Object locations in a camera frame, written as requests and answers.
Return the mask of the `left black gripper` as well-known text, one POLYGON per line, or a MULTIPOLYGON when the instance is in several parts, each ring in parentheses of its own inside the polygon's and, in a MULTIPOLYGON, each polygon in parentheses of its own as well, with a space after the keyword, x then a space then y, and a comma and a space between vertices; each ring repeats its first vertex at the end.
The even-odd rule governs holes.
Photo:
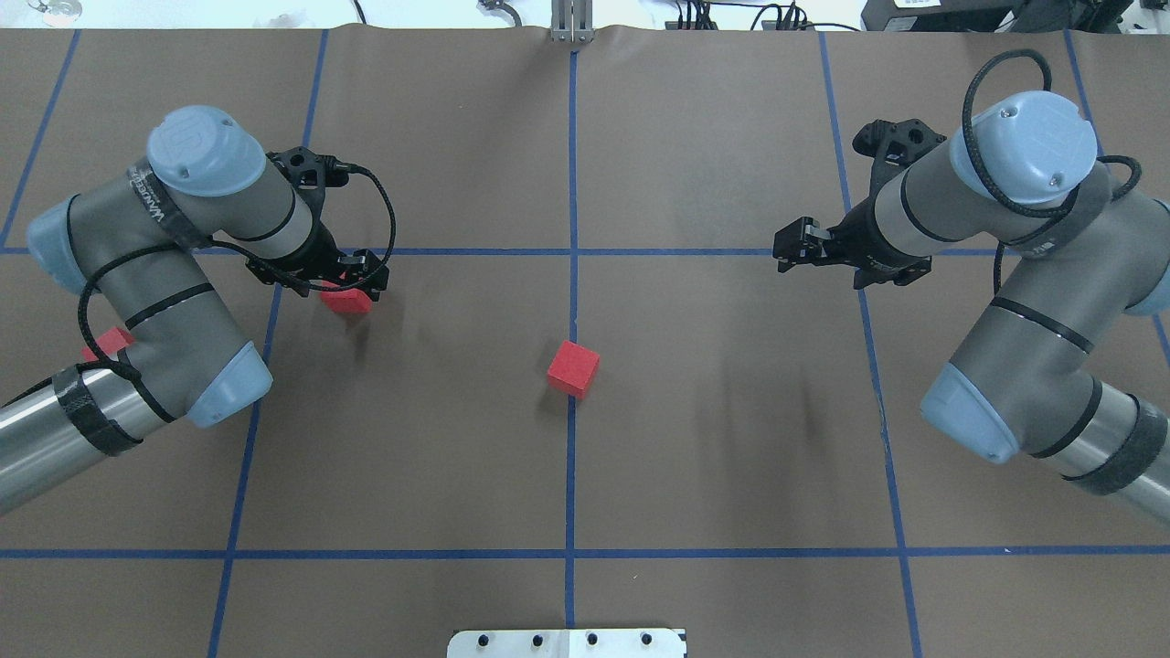
POLYGON ((357 249, 343 254, 333 234, 310 214, 290 214, 277 228, 247 238, 245 249, 257 258, 247 263, 252 275, 271 286, 278 282, 274 270, 302 281, 326 281, 342 289, 358 288, 377 302, 388 287, 388 258, 376 251, 357 249))

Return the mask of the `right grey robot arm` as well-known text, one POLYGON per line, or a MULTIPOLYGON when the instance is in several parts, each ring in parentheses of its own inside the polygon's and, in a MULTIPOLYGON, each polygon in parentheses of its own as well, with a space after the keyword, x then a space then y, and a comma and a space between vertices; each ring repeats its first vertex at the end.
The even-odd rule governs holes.
POLYGON ((920 413, 987 462, 1027 454, 1078 491, 1166 522, 1166 412, 1087 372, 1124 315, 1166 311, 1166 203, 1127 190, 1097 159, 1078 104, 1016 92, 973 117, 998 200, 962 133, 876 119, 853 148, 872 158, 869 196, 834 228, 778 229, 778 270, 845 265, 853 287, 907 286, 931 258, 979 234, 1020 260, 941 368, 920 413))

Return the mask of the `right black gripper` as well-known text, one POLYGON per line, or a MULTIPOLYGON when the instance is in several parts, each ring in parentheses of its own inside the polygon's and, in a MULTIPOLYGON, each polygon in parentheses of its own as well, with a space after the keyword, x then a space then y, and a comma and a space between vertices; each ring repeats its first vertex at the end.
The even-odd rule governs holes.
POLYGON ((932 270, 932 258, 911 258, 882 237, 872 203, 853 207, 830 232, 820 228, 814 218, 798 218, 786 228, 777 229, 773 258, 779 274, 803 265, 856 267, 854 289, 886 282, 909 286, 932 270), (830 246, 824 251, 827 240, 830 246))

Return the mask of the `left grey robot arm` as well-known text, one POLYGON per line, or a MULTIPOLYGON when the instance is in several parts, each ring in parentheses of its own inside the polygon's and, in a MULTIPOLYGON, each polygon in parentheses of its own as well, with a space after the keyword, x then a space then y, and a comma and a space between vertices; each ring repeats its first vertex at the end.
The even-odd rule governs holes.
POLYGON ((388 287, 388 258, 342 251, 322 220, 326 190, 363 165, 305 148, 268 153, 216 107, 176 109, 124 174, 73 196, 27 229, 37 266, 77 299, 92 358, 4 406, 4 513, 142 445, 170 421, 209 429, 271 390, 259 347, 194 253, 228 249, 268 286, 388 287))

